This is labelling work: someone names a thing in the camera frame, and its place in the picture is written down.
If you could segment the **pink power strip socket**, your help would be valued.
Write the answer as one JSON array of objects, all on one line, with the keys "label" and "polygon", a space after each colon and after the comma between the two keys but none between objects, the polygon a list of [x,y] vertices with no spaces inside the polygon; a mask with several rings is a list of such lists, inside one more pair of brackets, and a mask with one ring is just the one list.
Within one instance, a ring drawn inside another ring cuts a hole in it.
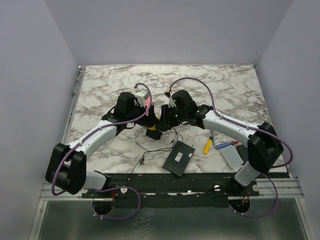
[{"label": "pink power strip socket", "polygon": [[146,108],[148,108],[148,107],[150,106],[150,100],[151,100],[150,97],[148,97],[148,98],[145,100],[145,106],[146,106]]}]

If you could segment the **yellow plug adapter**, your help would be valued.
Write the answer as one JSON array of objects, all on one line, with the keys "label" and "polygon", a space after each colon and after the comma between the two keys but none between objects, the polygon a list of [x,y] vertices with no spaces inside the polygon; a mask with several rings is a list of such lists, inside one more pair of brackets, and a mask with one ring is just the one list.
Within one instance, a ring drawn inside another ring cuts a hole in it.
[{"label": "yellow plug adapter", "polygon": [[156,121],[154,122],[154,125],[152,125],[152,126],[146,126],[146,128],[147,128],[148,130],[151,130],[151,131],[156,131],[156,130],[157,130],[157,123],[159,122],[159,120],[160,120],[160,118],[157,117],[157,118],[156,118]]}]

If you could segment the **black adapter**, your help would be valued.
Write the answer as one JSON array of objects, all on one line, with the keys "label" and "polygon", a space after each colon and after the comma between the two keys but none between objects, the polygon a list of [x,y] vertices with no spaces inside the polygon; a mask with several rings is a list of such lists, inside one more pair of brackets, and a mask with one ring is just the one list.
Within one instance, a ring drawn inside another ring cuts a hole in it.
[{"label": "black adapter", "polygon": [[162,132],[159,130],[147,129],[145,135],[153,140],[160,140],[162,136]]}]

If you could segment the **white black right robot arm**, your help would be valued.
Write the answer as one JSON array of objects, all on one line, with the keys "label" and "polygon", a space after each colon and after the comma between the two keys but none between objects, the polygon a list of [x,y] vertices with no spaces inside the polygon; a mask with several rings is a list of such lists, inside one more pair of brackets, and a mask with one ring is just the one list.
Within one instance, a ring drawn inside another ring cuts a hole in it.
[{"label": "white black right robot arm", "polygon": [[229,189],[240,196],[260,174],[266,174],[284,151],[273,126],[267,122],[260,125],[227,118],[210,105],[197,105],[185,90],[175,92],[167,104],[161,106],[160,120],[156,128],[167,131],[181,123],[218,132],[247,148],[248,160],[235,174]]}]

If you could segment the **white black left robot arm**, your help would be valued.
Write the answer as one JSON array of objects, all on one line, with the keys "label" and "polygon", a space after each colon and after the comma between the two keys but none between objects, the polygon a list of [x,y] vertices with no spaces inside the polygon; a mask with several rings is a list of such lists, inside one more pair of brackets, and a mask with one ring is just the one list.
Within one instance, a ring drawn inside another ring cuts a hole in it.
[{"label": "white black left robot arm", "polygon": [[111,190],[110,178],[98,171],[88,171],[88,159],[107,141],[115,138],[128,124],[152,127],[157,118],[153,97],[144,90],[136,93],[122,92],[98,124],[84,136],[68,144],[59,143],[52,151],[45,174],[51,187],[72,195],[80,190],[93,190],[97,196],[106,197]]}]

